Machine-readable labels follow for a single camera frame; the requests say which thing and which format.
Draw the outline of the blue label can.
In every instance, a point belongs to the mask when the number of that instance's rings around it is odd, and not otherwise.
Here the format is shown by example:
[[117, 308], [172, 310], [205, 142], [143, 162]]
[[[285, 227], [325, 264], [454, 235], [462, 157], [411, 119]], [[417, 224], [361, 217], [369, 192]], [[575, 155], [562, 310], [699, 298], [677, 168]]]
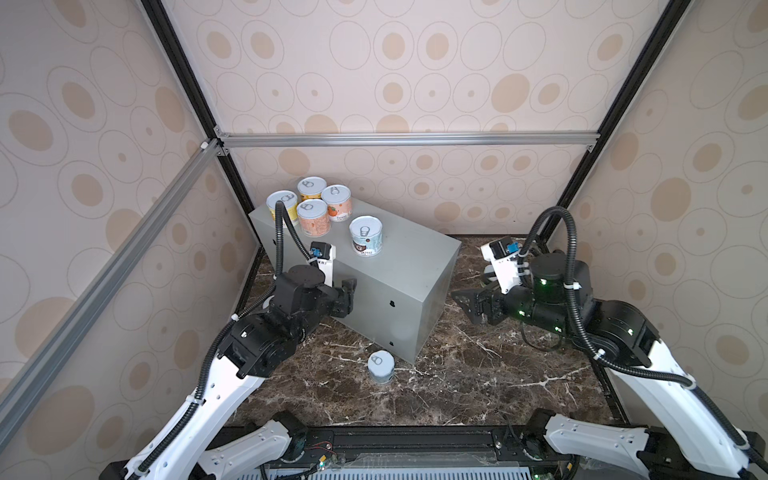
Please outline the blue label can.
[[374, 382], [379, 384], [389, 383], [395, 373], [395, 359], [386, 350], [376, 351], [369, 356], [367, 369]]
[[383, 245], [383, 224], [370, 215], [356, 217], [349, 225], [352, 246], [363, 257], [373, 257], [380, 253]]

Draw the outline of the pink label can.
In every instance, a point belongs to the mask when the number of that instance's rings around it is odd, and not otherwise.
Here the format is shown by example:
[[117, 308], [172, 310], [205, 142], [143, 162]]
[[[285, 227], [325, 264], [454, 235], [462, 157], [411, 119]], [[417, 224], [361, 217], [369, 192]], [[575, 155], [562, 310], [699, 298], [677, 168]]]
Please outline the pink label can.
[[322, 237], [331, 229], [328, 206], [321, 199], [302, 201], [297, 206], [297, 214], [301, 229], [308, 237]]
[[327, 212], [333, 222], [344, 222], [352, 215], [352, 197], [350, 189], [341, 184], [327, 186], [321, 192], [321, 199], [327, 205]]

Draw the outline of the tall yellow label can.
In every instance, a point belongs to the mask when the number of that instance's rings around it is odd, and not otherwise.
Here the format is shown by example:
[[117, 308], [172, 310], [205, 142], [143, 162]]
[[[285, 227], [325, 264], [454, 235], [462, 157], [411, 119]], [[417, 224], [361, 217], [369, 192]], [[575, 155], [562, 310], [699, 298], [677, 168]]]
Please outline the tall yellow label can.
[[266, 205], [275, 219], [277, 216], [277, 204], [282, 203], [284, 212], [288, 215], [293, 225], [298, 224], [298, 196], [290, 190], [278, 190], [271, 193], [266, 199]]

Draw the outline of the small yellow label can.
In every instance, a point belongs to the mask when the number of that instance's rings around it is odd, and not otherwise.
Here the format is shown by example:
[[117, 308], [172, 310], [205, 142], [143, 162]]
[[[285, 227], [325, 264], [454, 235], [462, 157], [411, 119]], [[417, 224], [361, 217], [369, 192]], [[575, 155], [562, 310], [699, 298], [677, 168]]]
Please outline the small yellow label can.
[[322, 192], [327, 188], [327, 182], [324, 178], [310, 176], [301, 179], [297, 184], [297, 190], [302, 201], [311, 199], [321, 199]]

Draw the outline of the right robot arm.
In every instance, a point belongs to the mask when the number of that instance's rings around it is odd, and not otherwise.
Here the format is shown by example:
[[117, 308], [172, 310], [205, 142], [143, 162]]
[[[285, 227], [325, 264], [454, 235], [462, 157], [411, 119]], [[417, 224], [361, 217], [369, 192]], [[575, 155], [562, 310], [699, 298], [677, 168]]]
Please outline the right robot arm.
[[538, 409], [516, 433], [526, 456], [586, 457], [644, 479], [751, 479], [750, 466], [765, 470], [763, 439], [727, 418], [638, 308], [594, 296], [577, 249], [571, 213], [550, 207], [522, 244], [504, 237], [484, 245], [488, 282], [451, 297], [473, 324], [514, 319], [569, 341], [613, 371], [661, 424], [613, 427]]

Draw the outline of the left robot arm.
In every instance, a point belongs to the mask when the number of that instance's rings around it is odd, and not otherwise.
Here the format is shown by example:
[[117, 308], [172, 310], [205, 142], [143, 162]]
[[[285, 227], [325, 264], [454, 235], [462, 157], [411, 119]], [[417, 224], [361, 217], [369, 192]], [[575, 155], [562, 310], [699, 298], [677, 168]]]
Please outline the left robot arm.
[[355, 279], [334, 286], [311, 255], [289, 270], [276, 265], [270, 289], [215, 337], [183, 405], [138, 454], [109, 464], [101, 478], [235, 479], [281, 457], [300, 457], [306, 428], [285, 413], [239, 439], [212, 443], [237, 407], [321, 320], [352, 312], [356, 286]]

